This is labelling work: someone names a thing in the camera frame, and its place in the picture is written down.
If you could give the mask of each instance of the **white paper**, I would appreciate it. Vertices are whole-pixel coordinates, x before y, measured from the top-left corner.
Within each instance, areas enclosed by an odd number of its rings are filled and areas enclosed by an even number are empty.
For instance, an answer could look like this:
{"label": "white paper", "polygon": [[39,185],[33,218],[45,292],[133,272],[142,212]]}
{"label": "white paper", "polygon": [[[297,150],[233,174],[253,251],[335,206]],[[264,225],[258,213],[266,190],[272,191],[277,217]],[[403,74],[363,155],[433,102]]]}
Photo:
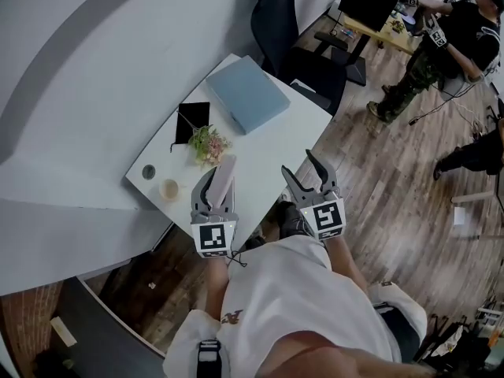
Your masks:
{"label": "white paper", "polygon": [[454,225],[463,225],[465,223],[465,209],[463,207],[455,207]]}

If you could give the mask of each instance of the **blue binder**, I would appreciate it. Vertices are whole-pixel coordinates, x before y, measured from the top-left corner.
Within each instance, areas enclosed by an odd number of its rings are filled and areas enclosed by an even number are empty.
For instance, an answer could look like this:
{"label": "blue binder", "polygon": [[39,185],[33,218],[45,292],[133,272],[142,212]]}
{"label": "blue binder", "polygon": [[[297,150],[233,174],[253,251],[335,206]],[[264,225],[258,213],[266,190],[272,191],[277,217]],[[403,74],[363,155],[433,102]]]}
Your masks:
{"label": "blue binder", "polygon": [[206,82],[244,134],[282,113],[291,103],[248,56],[208,76]]}

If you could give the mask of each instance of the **dark wooden floor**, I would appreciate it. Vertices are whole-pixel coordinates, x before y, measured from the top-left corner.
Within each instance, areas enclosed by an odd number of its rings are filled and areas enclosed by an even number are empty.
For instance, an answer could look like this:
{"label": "dark wooden floor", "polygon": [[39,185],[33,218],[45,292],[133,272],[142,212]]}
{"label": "dark wooden floor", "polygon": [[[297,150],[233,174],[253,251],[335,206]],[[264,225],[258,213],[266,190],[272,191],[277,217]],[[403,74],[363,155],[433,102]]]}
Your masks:
{"label": "dark wooden floor", "polygon": [[[327,18],[319,20],[299,44],[313,50],[313,33],[333,26]],[[449,102],[409,126],[412,116],[441,103],[431,88],[393,125],[384,126],[366,112],[365,104],[381,100],[383,83],[400,80],[408,56],[388,47],[378,49],[371,41],[363,57],[368,85],[347,84],[338,113],[314,147],[337,170],[345,198],[346,240],[369,281],[393,280],[428,313],[471,318],[488,293],[502,285],[504,257],[504,240],[474,237],[504,235],[502,216],[496,202],[475,202],[463,205],[466,222],[454,226],[450,197],[488,190],[492,179],[463,169],[438,182],[432,179],[436,158],[471,141],[470,125]],[[485,107],[496,108],[485,86],[474,87],[457,101],[483,122]],[[458,109],[473,122],[472,113]],[[307,164],[298,177],[306,186],[317,183]],[[268,237],[275,238],[274,229]],[[109,280],[102,297],[137,332],[167,350],[202,291],[203,269],[191,240],[176,229],[157,253],[144,255]],[[149,288],[149,283],[156,286]]]}

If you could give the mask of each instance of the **black chair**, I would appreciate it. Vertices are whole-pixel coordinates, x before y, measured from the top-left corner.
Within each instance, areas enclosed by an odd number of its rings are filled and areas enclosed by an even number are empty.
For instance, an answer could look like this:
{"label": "black chair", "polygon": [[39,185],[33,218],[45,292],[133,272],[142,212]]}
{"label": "black chair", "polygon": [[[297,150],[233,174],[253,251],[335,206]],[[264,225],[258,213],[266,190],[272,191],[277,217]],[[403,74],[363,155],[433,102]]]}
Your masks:
{"label": "black chair", "polygon": [[[318,32],[321,48],[310,52],[293,47],[299,37],[294,0],[259,0],[250,21],[254,38],[265,61],[262,68],[291,85],[295,90],[318,104],[332,116],[336,114],[347,82],[347,71],[321,53],[330,44],[347,50],[347,44],[331,35]],[[299,80],[313,93],[297,83]]]}

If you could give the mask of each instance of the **black notebook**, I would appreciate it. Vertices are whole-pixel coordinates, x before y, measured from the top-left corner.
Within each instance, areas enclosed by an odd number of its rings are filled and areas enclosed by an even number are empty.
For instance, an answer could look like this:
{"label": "black notebook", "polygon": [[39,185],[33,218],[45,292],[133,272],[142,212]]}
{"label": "black notebook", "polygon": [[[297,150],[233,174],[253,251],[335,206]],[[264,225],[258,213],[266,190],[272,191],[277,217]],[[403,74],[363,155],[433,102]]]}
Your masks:
{"label": "black notebook", "polygon": [[209,124],[210,102],[195,102],[180,104],[176,120],[176,135],[173,144],[186,144],[192,137],[193,129],[189,122],[196,128]]}

